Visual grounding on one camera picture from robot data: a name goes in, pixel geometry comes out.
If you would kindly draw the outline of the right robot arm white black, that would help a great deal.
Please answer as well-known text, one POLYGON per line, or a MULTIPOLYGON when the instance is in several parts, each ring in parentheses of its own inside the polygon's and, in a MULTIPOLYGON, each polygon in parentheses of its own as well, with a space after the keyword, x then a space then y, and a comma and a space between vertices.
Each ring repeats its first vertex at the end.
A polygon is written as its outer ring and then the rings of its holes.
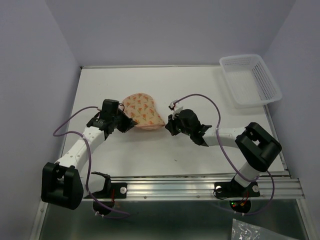
POLYGON ((282 151, 281 144, 261 125, 251 122, 245 127, 219 128, 200 123, 191 109, 174 111, 168 116, 165 128, 172 136, 184 134, 198 146, 219 146, 230 162, 224 146, 239 149, 246 162, 230 182, 231 192, 242 195, 255 182, 260 173, 265 173, 282 151))

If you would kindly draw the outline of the floral mesh laundry bag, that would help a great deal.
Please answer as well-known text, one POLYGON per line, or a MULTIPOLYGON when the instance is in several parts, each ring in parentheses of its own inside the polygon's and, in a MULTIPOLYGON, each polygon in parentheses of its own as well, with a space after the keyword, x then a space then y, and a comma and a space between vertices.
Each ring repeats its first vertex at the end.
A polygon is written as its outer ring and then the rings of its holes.
POLYGON ((135 93, 126 97, 122 104, 124 113, 142 130, 157 130, 165 126, 164 120, 156 110, 154 99, 146 93, 135 93))

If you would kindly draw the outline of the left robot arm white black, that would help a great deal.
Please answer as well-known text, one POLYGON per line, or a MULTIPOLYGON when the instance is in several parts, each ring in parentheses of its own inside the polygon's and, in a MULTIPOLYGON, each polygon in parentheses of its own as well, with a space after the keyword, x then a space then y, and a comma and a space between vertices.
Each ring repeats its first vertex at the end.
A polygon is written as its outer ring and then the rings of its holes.
POLYGON ((96 115, 89 120, 75 144, 54 163, 42 169, 41 200, 70 210, 76 209, 87 190, 80 173, 85 164, 92 164, 93 152, 114 130, 126 133, 137 123, 120 108, 122 103, 105 99, 96 115))

